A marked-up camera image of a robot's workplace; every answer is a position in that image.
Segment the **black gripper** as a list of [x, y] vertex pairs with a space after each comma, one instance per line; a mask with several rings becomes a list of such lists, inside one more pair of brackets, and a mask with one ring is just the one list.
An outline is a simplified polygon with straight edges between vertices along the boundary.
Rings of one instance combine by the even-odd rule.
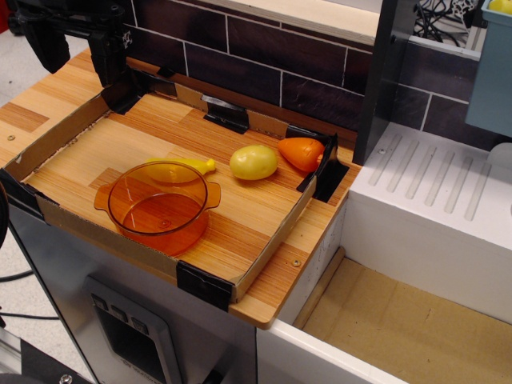
[[132, 43], [125, 25], [126, 8], [120, 3], [98, 3], [91, 15], [88, 37], [92, 63], [104, 88], [112, 86], [126, 72], [126, 51]]

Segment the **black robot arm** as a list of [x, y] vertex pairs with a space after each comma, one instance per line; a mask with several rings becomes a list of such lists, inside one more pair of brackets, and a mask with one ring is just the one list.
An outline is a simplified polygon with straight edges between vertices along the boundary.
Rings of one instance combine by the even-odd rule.
[[127, 71], [130, 34], [124, 8], [114, 1], [15, 1], [9, 28], [22, 34], [50, 73], [70, 60], [68, 36], [88, 42], [94, 69], [104, 87]]

